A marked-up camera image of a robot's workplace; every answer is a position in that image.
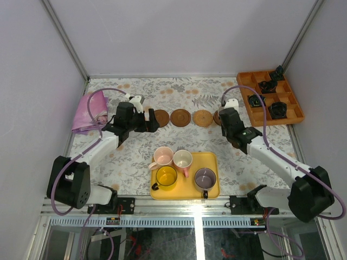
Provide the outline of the woven rattan coaster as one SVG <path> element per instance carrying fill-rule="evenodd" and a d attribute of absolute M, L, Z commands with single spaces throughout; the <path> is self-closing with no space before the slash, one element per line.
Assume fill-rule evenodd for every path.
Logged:
<path fill-rule="evenodd" d="M 201 109 L 194 113 L 193 121 L 197 126 L 209 127 L 213 122 L 213 115 L 211 112 Z"/>

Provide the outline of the brown wooden coaster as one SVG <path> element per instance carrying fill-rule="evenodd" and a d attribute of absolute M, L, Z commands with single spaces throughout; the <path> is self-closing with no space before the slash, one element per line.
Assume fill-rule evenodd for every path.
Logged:
<path fill-rule="evenodd" d="M 177 127 L 185 127 L 191 121 L 191 114 L 185 109 L 177 109 L 170 115 L 171 123 Z"/>
<path fill-rule="evenodd" d="M 170 122 L 170 116 L 167 111 L 162 109 L 155 110 L 155 117 L 160 128 L 165 127 Z"/>
<path fill-rule="evenodd" d="M 220 118 L 219 118 L 219 114 L 218 114 L 218 111 L 217 111 L 217 110 L 215 111 L 215 113 L 214 113 L 214 115 L 213 115 L 213 119 L 214 119 L 214 122 L 215 122 L 217 125 L 221 126 L 221 120 L 220 120 Z"/>

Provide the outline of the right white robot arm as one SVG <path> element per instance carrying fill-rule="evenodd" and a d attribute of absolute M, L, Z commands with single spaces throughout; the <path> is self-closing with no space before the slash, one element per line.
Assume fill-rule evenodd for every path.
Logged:
<path fill-rule="evenodd" d="M 245 127 L 235 108 L 220 108 L 222 135 L 229 143 L 266 165 L 276 173 L 287 188 L 259 185 L 247 193 L 247 207 L 252 213 L 274 207 L 291 211 L 307 223 L 334 202 L 328 173 L 320 166 L 311 168 L 264 141 L 254 127 Z"/>

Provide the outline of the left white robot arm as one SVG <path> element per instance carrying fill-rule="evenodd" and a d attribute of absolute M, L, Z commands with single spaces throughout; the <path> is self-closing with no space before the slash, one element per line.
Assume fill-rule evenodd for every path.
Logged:
<path fill-rule="evenodd" d="M 75 209 L 86 204 L 96 206 L 96 211 L 114 213 L 119 207 L 117 191 L 103 185 L 91 184 L 91 174 L 99 162 L 116 150 L 131 131 L 154 133 L 159 128 L 154 109 L 148 110 L 149 120 L 144 112 L 138 112 L 130 102 L 118 104 L 116 114 L 102 129 L 102 137 L 76 158 L 59 156 L 54 160 L 47 197 L 51 202 L 60 202 Z"/>

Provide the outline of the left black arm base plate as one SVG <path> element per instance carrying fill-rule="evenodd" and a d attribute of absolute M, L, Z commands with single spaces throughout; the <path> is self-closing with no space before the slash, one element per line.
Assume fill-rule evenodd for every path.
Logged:
<path fill-rule="evenodd" d="M 135 198 L 117 197 L 111 199 L 108 204 L 96 204 L 93 214 L 99 215 L 133 215 L 135 208 Z"/>

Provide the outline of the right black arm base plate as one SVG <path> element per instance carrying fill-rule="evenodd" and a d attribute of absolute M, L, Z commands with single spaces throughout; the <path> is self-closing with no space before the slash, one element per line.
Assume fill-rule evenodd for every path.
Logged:
<path fill-rule="evenodd" d="M 270 207 L 263 207 L 253 197 L 229 196 L 230 210 L 233 215 L 263 215 Z"/>

